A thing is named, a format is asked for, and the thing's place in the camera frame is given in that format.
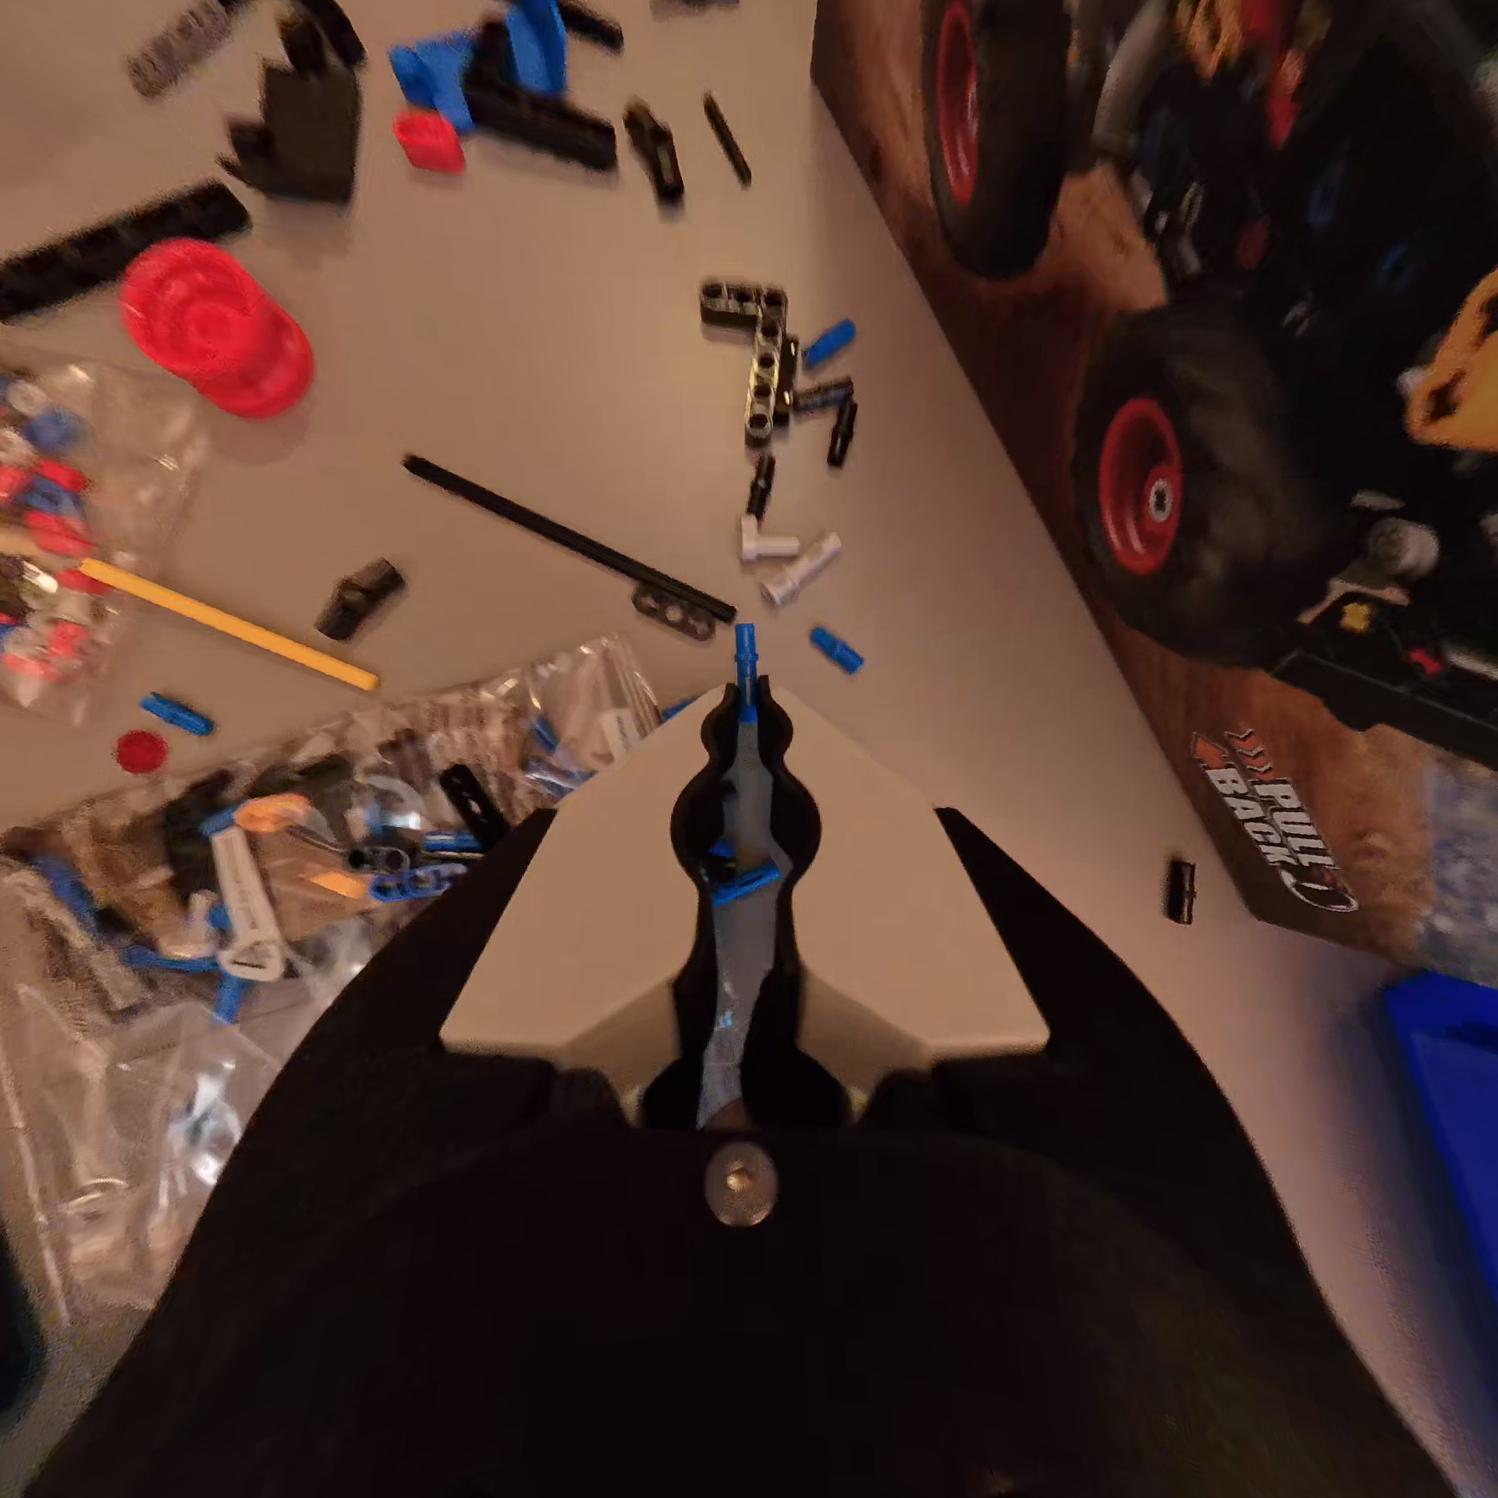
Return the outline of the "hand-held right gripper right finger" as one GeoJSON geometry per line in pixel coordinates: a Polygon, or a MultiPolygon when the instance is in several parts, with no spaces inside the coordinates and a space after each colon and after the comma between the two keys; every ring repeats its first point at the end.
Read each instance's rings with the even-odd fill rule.
{"type": "Polygon", "coordinates": [[[762,683],[772,834],[793,857],[743,1038],[764,1134],[838,1134],[891,1076],[1037,1058],[1050,1023],[932,794],[762,683]]]}

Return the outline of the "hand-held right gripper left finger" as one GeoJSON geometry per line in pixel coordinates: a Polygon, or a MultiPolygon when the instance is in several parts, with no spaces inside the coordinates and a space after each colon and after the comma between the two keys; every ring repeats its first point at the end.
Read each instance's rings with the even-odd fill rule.
{"type": "Polygon", "coordinates": [[[697,1134],[717,953],[671,811],[711,769],[717,706],[732,728],[737,694],[711,690],[545,824],[439,1026],[444,1056],[595,1072],[642,1123],[697,1134]]]}

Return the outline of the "clear plastic bag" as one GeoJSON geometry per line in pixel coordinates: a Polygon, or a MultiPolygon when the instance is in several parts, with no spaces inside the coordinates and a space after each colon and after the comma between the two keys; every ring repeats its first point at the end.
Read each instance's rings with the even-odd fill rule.
{"type": "Polygon", "coordinates": [[[254,1107],[339,986],[660,703],[599,634],[4,829],[4,1143],[53,1325],[151,1306],[254,1107]]]}

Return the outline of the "straight black beam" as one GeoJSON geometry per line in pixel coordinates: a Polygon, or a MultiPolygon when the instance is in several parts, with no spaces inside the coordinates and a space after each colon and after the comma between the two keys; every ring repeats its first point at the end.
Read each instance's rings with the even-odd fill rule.
{"type": "Polygon", "coordinates": [[[175,196],[154,196],[136,213],[102,216],[97,226],[78,226],[26,253],[0,261],[0,321],[16,325],[26,318],[73,305],[102,284],[115,284],[142,253],[195,239],[226,241],[254,232],[249,205],[223,189],[202,183],[175,196]]]}

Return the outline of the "grey desk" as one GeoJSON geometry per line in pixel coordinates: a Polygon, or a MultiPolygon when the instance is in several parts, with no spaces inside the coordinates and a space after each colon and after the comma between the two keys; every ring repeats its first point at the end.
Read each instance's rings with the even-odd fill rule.
{"type": "Polygon", "coordinates": [[[1372,958],[1259,926],[1157,747],[1060,550],[1022,498],[818,82],[818,8],[599,8],[624,50],[573,49],[573,98],[679,133],[667,216],[642,161],[566,173],[482,141],[414,173],[390,49],[482,8],[348,8],[370,64],[354,213],[261,202],[244,263],[312,333],[313,388],[276,426],[205,415],[212,456],[167,584],[296,642],[331,584],[394,560],[410,592],[354,645],[390,700],[474,683],[624,629],[660,703],[730,677],[605,569],[401,477],[427,456],[762,620],[775,690],[932,803],[964,811],[1171,1014],[1259,1149],[1300,1254],[1386,1396],[1460,1491],[1491,1491],[1491,1398],[1428,1224],[1418,1143],[1372,1038],[1372,958]],[[743,192],[711,91],[752,164],[743,192]],[[775,533],[841,533],[785,613],[737,569],[743,347],[697,325],[710,276],[793,291],[803,337],[851,318],[856,438],[793,431],[775,533]],[[809,628],[862,651],[841,677],[809,628]],[[1165,915],[1201,869],[1192,926],[1165,915]]]}

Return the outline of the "short black three-hole beam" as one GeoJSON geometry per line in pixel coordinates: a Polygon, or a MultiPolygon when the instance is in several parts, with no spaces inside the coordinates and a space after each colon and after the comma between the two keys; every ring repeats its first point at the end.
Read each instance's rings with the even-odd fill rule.
{"type": "Polygon", "coordinates": [[[628,603],[635,603],[642,620],[667,628],[680,642],[711,642],[717,634],[717,613],[691,603],[679,588],[635,584],[628,603]]]}

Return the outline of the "light grey pin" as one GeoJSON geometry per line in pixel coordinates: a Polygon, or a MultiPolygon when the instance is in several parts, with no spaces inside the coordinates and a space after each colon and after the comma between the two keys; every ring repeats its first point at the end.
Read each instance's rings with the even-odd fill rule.
{"type": "Polygon", "coordinates": [[[838,533],[818,536],[818,542],[809,542],[804,551],[798,551],[785,569],[775,569],[775,576],[762,581],[762,599],[764,599],[772,609],[798,603],[798,599],[804,592],[804,584],[818,584],[838,560],[841,560],[841,536],[838,536],[838,533]]]}

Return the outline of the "long black axle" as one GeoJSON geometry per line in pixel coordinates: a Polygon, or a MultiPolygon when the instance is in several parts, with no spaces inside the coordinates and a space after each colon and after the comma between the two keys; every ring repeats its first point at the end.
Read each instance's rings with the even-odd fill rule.
{"type": "Polygon", "coordinates": [[[717,599],[710,588],[691,588],[691,584],[680,584],[680,581],[671,581],[671,576],[660,576],[660,569],[599,542],[599,536],[585,536],[585,533],[573,533],[573,527],[561,527],[561,523],[552,523],[552,515],[545,515],[533,508],[515,508],[513,498],[497,498],[482,480],[467,480],[467,477],[455,477],[455,470],[444,470],[444,465],[434,465],[425,456],[401,456],[401,470],[427,480],[444,498],[459,498],[459,499],[482,508],[484,515],[503,515],[503,523],[513,523],[513,527],[524,527],[533,536],[546,536],[561,551],[590,560],[595,569],[612,569],[612,576],[622,576],[622,581],[628,581],[642,588],[660,588],[679,603],[702,609],[711,628],[737,628],[737,609],[730,599],[717,599]]]}

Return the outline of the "small black connector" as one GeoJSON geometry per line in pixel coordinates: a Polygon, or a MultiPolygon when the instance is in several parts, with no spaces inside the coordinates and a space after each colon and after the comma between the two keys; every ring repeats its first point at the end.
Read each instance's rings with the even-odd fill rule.
{"type": "Polygon", "coordinates": [[[355,642],[355,629],[410,588],[401,569],[390,560],[363,566],[355,576],[338,581],[313,629],[338,645],[355,642]]]}

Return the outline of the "yellow axle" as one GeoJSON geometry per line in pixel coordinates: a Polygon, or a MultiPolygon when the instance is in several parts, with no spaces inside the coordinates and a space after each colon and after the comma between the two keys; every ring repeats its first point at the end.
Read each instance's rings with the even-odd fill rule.
{"type": "Polygon", "coordinates": [[[151,609],[167,609],[167,613],[189,620],[202,629],[215,629],[215,634],[226,634],[239,645],[254,645],[265,658],[278,658],[291,668],[305,668],[305,673],[313,673],[326,683],[339,683],[339,690],[355,690],[355,694],[377,694],[382,690],[377,673],[363,673],[363,668],[339,662],[339,658],[326,658],[313,645],[299,645],[299,642],[291,642],[291,634],[278,634],[267,628],[249,628],[249,620],[239,620],[239,613],[226,613],[215,603],[202,603],[189,592],[175,592],[175,588],[167,588],[154,581],[142,581],[129,569],[115,569],[102,560],[85,560],[78,576],[91,581],[91,584],[102,584],[102,588],[120,588],[120,592],[129,592],[129,599],[142,599],[151,609]]]}

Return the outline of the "blue plastic bin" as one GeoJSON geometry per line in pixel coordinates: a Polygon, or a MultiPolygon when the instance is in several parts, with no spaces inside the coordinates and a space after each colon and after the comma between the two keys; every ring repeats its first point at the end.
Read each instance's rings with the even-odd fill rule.
{"type": "Polygon", "coordinates": [[[1386,1016],[1482,1289],[1498,1298],[1498,994],[1423,971],[1386,994],[1386,1016]]]}

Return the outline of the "clear bag of small parts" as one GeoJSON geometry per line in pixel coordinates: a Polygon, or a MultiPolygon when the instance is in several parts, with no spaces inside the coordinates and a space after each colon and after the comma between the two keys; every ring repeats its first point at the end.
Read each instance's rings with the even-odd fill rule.
{"type": "Polygon", "coordinates": [[[85,723],[126,642],[86,560],[154,581],[205,465],[202,405],[57,354],[0,354],[0,703],[85,723]]]}

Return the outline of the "printed toy set box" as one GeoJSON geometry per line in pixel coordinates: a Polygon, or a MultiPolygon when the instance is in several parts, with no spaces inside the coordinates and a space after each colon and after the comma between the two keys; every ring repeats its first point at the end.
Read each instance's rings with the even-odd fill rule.
{"type": "Polygon", "coordinates": [[[809,82],[1267,926],[1491,986],[1498,8],[818,8],[809,82]]]}

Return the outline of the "red wheel hub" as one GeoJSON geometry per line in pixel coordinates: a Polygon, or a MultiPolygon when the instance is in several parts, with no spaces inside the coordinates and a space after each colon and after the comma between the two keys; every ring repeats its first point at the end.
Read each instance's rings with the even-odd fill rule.
{"type": "Polygon", "coordinates": [[[299,321],[215,241],[146,251],[120,284],[129,341],[232,419],[305,405],[313,354],[299,321]]]}

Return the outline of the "black axle connector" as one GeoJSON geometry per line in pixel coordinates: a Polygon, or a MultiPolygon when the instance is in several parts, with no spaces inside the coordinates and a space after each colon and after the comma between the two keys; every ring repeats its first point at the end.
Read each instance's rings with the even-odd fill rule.
{"type": "Polygon", "coordinates": [[[624,105],[624,141],[642,155],[660,205],[680,205],[680,161],[671,128],[642,105],[624,105]]]}

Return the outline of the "small red bush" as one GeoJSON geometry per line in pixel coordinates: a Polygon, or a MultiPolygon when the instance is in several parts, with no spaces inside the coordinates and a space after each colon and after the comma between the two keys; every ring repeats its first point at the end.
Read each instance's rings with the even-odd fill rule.
{"type": "Polygon", "coordinates": [[[439,111],[401,111],[394,141],[414,173],[467,176],[467,141],[439,111]]]}

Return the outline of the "short thin black axle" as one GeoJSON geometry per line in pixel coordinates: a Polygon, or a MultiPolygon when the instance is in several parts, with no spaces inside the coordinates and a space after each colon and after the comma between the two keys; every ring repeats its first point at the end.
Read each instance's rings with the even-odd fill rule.
{"type": "Polygon", "coordinates": [[[724,105],[717,105],[711,91],[702,91],[702,117],[710,117],[710,128],[711,128],[711,141],[717,141],[730,173],[732,173],[737,189],[751,192],[751,189],[752,189],[752,164],[751,164],[751,155],[743,155],[743,143],[737,143],[737,133],[732,133],[732,124],[730,124],[730,115],[724,115],[724,105]]]}

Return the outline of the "black crank connector piece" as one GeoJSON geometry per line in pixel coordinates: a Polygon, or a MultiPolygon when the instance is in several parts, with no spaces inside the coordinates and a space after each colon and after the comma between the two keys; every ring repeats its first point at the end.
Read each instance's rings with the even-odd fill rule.
{"type": "Polygon", "coordinates": [[[482,133],[614,173],[614,124],[566,105],[566,34],[552,14],[482,21],[459,91],[482,133]]]}

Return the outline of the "black rectangular panel piece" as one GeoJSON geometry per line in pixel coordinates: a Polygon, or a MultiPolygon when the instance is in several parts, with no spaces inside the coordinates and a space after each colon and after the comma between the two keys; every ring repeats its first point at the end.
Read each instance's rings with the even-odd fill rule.
{"type": "Polygon", "coordinates": [[[267,202],[348,213],[363,143],[363,68],[339,68],[322,27],[296,8],[278,14],[282,64],[265,64],[261,117],[226,124],[232,183],[267,202]]]}

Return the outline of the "small thin grey beam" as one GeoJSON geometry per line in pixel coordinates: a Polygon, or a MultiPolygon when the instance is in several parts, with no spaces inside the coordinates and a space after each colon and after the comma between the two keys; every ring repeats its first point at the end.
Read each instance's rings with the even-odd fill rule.
{"type": "Polygon", "coordinates": [[[129,64],[126,79],[142,98],[167,98],[183,79],[212,64],[232,27],[239,0],[189,0],[167,34],[154,34],[129,64]]]}

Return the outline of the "blue flat bracket piece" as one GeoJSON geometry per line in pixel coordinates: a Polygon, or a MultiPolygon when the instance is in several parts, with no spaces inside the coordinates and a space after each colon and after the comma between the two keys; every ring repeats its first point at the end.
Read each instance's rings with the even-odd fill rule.
{"type": "Polygon", "coordinates": [[[425,35],[414,49],[394,49],[394,79],[414,111],[434,111],[455,124],[455,133],[474,133],[468,105],[467,105],[467,74],[468,58],[489,50],[497,74],[515,87],[533,87],[545,98],[566,91],[566,27],[556,0],[515,0],[503,14],[503,42],[482,42],[474,34],[444,34],[425,35]]]}

